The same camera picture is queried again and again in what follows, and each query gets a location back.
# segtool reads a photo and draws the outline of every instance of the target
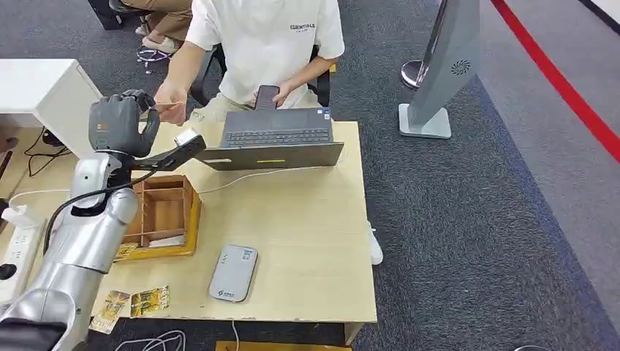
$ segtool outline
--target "khaki pants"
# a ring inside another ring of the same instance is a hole
[[[154,11],[148,16],[151,30],[184,41],[192,22],[192,0],[123,0],[138,9]]]

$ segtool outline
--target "white t-shirt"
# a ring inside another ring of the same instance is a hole
[[[228,68],[219,90],[242,105],[254,101],[261,85],[279,85],[319,56],[344,52],[337,0],[194,0],[186,40],[205,50],[222,44]],[[308,86],[291,92],[293,106]]]

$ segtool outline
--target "white cable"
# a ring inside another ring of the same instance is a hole
[[[237,334],[237,328],[235,328],[235,320],[232,320],[232,331],[235,332],[235,339],[237,340],[237,348],[235,351],[239,351],[239,334]]]
[[[237,183],[238,181],[241,181],[243,179],[247,179],[247,178],[251,178],[251,177],[256,177],[256,176],[266,176],[267,174],[274,174],[274,173],[278,173],[278,172],[284,172],[287,170],[311,170],[314,168],[325,168],[323,166],[316,166],[316,167],[305,167],[305,168],[283,168],[281,170],[270,170],[269,172],[263,172],[263,173],[253,173],[253,174],[248,174],[248,175],[244,175],[243,177],[239,177],[237,179],[235,179],[234,181],[231,181],[230,183],[227,183],[225,185],[222,185],[220,187],[217,187],[215,189],[209,189],[209,190],[205,190],[202,192],[198,192],[198,194],[206,194],[208,192],[215,192],[217,190],[221,190],[223,188],[229,187],[231,185],[233,185],[234,183]]]
[[[15,199],[22,197],[22,196],[32,195],[32,194],[41,194],[43,192],[69,192],[69,191],[70,190],[68,189],[48,189],[48,190],[34,190],[33,192],[22,192],[10,198],[9,207],[13,208],[13,201],[15,201]]]
[[[338,158],[338,161],[336,162],[335,166],[337,166],[345,158],[346,155],[347,155],[347,150],[345,148],[343,148],[342,149],[342,154]],[[267,174],[274,174],[274,173],[278,173],[278,172],[286,172],[288,170],[313,170],[313,169],[317,169],[317,168],[326,168],[326,167],[324,167],[324,166],[314,166],[314,167],[299,167],[299,168],[282,168],[281,170],[270,170],[269,172],[248,174],[248,175],[244,175],[243,177],[239,177],[239,178],[235,179],[234,181],[231,181],[230,183],[227,183],[227,184],[224,184],[222,186],[219,186],[217,188],[213,188],[213,189],[209,189],[209,190],[204,190],[204,191],[198,192],[198,194],[206,194],[208,192],[215,192],[217,190],[222,190],[223,188],[229,187],[229,186],[233,185],[234,183],[237,183],[238,181],[241,181],[241,180],[247,179],[247,178],[251,178],[251,177],[266,176]]]
[[[171,334],[171,333],[178,333],[179,335],[174,336],[172,338],[163,339],[164,336]],[[176,340],[176,339],[180,339],[180,340],[178,344],[176,345],[175,351],[185,351],[185,341],[186,341],[185,333],[179,330],[168,331],[166,333],[163,333],[160,336],[157,336],[156,338],[123,341],[117,348],[114,349],[114,351],[119,351],[123,346],[127,344],[136,344],[138,342],[147,342],[147,341],[148,341],[148,344],[144,346],[142,351],[150,351],[158,346],[161,346],[163,351],[166,351],[166,343],[169,341]]]
[[[527,349],[537,349],[537,350],[544,350],[544,351],[550,351],[549,349],[542,347],[542,346],[536,346],[536,345],[525,345],[522,347],[518,347],[515,349],[515,351],[527,351]]]

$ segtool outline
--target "power strip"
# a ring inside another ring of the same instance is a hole
[[[25,205],[7,208],[2,218],[15,226],[13,236],[0,262],[0,304],[11,303],[26,289],[45,220],[27,213]]]

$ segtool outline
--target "laptop keyboard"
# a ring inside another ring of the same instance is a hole
[[[226,138],[229,146],[308,144],[330,141],[327,128],[230,132],[226,134]]]

